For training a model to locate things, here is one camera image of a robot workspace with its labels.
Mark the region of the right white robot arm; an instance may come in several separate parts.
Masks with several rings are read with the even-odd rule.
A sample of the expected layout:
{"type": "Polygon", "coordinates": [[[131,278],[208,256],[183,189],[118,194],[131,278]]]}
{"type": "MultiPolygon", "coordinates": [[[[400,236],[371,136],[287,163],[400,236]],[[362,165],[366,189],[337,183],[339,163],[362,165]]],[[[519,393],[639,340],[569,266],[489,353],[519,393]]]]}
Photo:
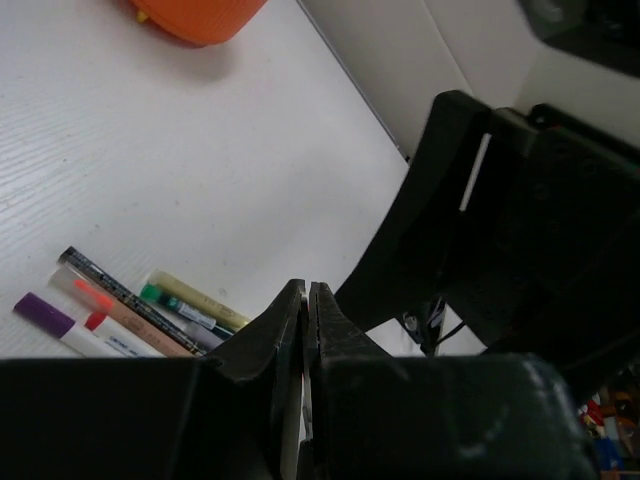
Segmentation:
{"type": "Polygon", "coordinates": [[[585,402],[639,352],[639,5],[524,1],[531,100],[438,94],[335,299],[363,330],[445,301],[491,353],[532,353],[585,402]]]}

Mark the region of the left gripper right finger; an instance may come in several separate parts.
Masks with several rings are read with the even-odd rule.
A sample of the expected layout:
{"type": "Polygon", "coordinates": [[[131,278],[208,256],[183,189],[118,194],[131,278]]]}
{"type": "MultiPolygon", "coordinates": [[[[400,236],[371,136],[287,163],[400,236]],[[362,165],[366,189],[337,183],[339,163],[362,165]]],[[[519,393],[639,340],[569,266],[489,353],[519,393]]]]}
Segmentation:
{"type": "Polygon", "coordinates": [[[531,355],[394,357],[309,293],[313,479],[596,479],[561,376],[531,355]]]}

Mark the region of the purple-capped white marker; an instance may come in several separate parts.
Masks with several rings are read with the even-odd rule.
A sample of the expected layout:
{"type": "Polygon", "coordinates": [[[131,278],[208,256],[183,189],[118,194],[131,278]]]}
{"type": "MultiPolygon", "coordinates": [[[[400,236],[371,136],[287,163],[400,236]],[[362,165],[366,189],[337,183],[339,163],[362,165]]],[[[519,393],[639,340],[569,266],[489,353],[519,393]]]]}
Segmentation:
{"type": "Polygon", "coordinates": [[[13,310],[84,357],[123,357],[117,349],[34,293],[25,294],[13,310]]]}

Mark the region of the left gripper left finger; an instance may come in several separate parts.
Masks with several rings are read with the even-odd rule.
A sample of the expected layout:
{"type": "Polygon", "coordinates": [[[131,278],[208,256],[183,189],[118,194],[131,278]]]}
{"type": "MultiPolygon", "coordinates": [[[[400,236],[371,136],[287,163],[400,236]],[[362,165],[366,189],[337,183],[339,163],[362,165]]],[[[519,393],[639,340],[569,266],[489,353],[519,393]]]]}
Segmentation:
{"type": "Polygon", "coordinates": [[[305,286],[195,358],[1,364],[5,479],[292,479],[305,286]]]}

